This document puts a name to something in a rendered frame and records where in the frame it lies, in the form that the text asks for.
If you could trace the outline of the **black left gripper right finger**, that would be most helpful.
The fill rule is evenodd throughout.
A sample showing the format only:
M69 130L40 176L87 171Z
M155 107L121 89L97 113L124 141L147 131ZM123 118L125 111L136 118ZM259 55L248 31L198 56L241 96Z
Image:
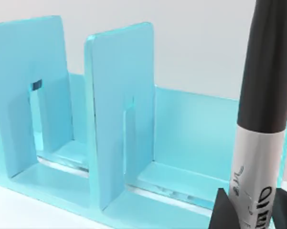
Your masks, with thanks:
M276 190L273 221L276 229L287 229L287 191L284 189Z

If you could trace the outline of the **light blue upright rack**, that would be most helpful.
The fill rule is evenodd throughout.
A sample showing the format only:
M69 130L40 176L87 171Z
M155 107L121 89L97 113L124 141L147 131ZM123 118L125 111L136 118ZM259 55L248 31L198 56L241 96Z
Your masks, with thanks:
M238 101L157 87L148 22L84 59L68 72L59 16L0 23L0 186L114 228L208 229Z

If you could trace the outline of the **black and white marker pen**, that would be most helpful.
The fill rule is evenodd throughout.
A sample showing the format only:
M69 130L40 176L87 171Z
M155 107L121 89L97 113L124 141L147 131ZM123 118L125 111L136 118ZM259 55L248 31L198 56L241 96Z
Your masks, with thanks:
M287 0L256 0L229 198L240 229L268 229L287 125Z

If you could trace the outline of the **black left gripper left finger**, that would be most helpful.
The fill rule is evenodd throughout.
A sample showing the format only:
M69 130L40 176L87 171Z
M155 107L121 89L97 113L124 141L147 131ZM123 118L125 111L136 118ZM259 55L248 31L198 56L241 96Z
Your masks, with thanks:
M236 211L223 188L217 191L208 229L236 229Z

